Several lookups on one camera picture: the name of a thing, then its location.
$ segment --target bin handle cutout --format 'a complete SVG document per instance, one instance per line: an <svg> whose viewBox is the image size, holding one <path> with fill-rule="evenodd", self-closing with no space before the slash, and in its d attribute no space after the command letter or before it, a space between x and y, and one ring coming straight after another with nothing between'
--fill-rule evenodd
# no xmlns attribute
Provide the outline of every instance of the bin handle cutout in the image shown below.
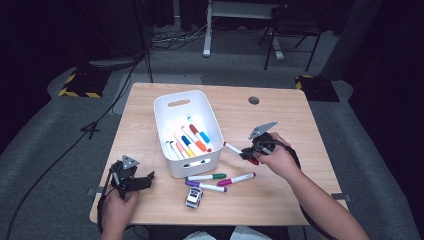
<svg viewBox="0 0 424 240"><path fill-rule="evenodd" d="M202 159L202 160L191 162L191 163L186 163L186 164L184 164L183 168L197 167L197 166L209 163L210 161L211 161L211 159L207 158L207 159Z"/></svg>
<svg viewBox="0 0 424 240"><path fill-rule="evenodd" d="M176 106L186 105L189 103L190 103L190 99L184 99L184 100L179 100L175 102L170 102L168 103L168 107L176 107Z"/></svg>

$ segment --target small toy car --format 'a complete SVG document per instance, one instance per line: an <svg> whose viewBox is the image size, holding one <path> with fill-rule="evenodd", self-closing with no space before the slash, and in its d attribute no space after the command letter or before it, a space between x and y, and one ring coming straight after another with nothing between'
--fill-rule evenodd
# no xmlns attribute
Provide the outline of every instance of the small toy car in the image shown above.
<svg viewBox="0 0 424 240"><path fill-rule="evenodd" d="M202 199L203 190L198 187L190 187L188 196L186 199L186 206L191 208L197 208L200 204L200 199Z"/></svg>

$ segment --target chair leg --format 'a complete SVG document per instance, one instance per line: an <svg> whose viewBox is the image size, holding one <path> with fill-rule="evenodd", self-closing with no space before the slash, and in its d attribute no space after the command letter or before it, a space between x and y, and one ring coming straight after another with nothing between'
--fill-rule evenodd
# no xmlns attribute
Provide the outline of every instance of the chair leg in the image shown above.
<svg viewBox="0 0 424 240"><path fill-rule="evenodd" d="M275 30L274 28L272 29L272 33L271 33L271 41L269 42L269 46L268 46L268 53L266 55L266 61L265 61L265 67L264 70L266 70L268 68L268 61L269 61L269 55L271 53L271 48L272 48L272 42L274 41L274 36L275 36Z"/></svg>
<svg viewBox="0 0 424 240"><path fill-rule="evenodd" d="M306 37L307 36L303 36L303 38L302 39L300 39L300 41L296 44L296 46L294 46L295 48L297 48L302 42L303 42L303 40L305 40L306 39Z"/></svg>
<svg viewBox="0 0 424 240"><path fill-rule="evenodd" d="M266 34L268 33L268 31L269 31L269 27L266 27L265 32L264 32L264 35L262 35L261 40L258 43L258 46L262 44L262 41L264 40L264 38L265 38Z"/></svg>
<svg viewBox="0 0 424 240"><path fill-rule="evenodd" d="M321 38L321 33L318 34L317 39L315 40L314 48L312 49L311 56L309 57L308 65L306 65L305 71L309 70L309 65L311 65L312 58L314 57L315 50L317 49L319 39Z"/></svg>

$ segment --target chair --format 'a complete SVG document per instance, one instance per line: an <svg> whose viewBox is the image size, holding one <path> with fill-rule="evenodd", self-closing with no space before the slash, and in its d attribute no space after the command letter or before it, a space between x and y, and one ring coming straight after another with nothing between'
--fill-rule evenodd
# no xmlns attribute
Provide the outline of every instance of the chair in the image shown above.
<svg viewBox="0 0 424 240"><path fill-rule="evenodd" d="M284 50L284 52L309 52L310 57L305 69L305 71L308 71L319 39L321 38L321 34L327 30L325 24L323 24L325 22L323 20L328 16L328 12L326 10L330 10L330 5L331 4L326 3L326 6L318 6L317 4L307 4L304 1L297 1L293 3L281 3L278 7L273 8L271 10L271 23L266 28L264 34L261 37L261 40L258 43L258 45L262 43L270 28L272 28L264 70L266 70L268 67L269 55L272 51L272 43L275 37L301 38L300 41L295 45L295 48L297 48L307 37L314 36L316 37L315 43L312 50L310 51L302 51L297 49L273 50Z"/></svg>

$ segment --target white plastic bin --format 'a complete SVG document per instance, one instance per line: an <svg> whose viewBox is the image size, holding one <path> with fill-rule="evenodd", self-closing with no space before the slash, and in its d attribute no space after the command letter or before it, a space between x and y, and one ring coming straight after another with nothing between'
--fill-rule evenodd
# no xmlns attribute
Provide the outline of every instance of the white plastic bin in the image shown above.
<svg viewBox="0 0 424 240"><path fill-rule="evenodd" d="M158 97L154 102L156 126L162 145L162 152L166 157L171 175L175 178L207 172L217 167L221 155L224 139L216 121L215 114L209 104L206 95L198 90L174 93ZM189 127L188 118L194 120L194 125L203 131L210 142L210 152L199 152L196 156L178 159L170 153L165 146L167 141L177 141L174 133L181 127Z"/></svg>

